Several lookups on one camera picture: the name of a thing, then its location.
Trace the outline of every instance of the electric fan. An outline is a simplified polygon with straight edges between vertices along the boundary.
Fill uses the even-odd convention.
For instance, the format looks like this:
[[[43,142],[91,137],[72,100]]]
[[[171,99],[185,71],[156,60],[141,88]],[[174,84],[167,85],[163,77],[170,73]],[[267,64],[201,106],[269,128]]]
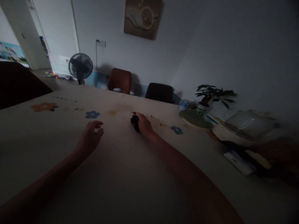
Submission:
[[[82,79],[86,79],[93,71],[93,62],[86,54],[78,53],[69,60],[69,72],[72,76],[78,79],[79,85],[82,84]]]

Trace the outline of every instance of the floor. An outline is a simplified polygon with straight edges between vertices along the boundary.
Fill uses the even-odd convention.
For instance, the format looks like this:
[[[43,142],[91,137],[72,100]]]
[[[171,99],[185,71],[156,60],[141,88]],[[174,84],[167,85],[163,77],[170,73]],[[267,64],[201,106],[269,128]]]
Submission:
[[[46,72],[51,71],[51,69],[39,69],[31,72],[35,74],[40,80],[42,80],[43,83],[45,83],[53,91],[58,91],[78,85],[78,81],[76,80],[49,78]]]

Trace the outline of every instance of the orange flower print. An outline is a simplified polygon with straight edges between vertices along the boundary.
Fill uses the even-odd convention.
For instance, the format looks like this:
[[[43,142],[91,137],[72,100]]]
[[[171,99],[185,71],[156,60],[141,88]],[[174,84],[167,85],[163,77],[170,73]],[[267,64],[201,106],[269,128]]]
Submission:
[[[34,112],[42,112],[44,110],[54,111],[54,108],[56,108],[56,103],[41,103],[39,105],[33,105],[31,106],[32,109],[34,109]]]

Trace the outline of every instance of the cable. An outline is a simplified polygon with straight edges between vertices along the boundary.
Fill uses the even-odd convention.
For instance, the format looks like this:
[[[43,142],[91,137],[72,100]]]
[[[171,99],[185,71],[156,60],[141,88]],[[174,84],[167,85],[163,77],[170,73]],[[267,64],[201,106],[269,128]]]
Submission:
[[[97,42],[98,40],[96,40],[96,64],[97,64]]]

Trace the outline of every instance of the door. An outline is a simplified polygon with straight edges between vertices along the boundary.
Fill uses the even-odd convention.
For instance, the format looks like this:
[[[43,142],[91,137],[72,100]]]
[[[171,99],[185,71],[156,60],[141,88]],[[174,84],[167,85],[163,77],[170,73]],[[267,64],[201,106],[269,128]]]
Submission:
[[[32,70],[51,68],[26,0],[0,0],[0,5],[9,21]]]

